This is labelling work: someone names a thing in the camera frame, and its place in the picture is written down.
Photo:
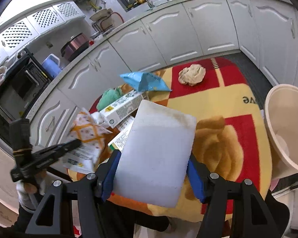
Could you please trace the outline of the gloved left hand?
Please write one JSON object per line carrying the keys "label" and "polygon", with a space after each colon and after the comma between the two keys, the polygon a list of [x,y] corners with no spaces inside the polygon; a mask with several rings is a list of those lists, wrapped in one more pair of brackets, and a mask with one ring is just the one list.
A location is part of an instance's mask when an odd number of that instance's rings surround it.
{"label": "gloved left hand", "polygon": [[42,172],[35,175],[35,181],[39,188],[31,183],[26,183],[22,180],[16,183],[16,192],[21,207],[29,212],[33,213],[36,206],[33,204],[30,195],[34,195],[37,192],[39,195],[44,196],[47,189],[47,172],[43,170]]}

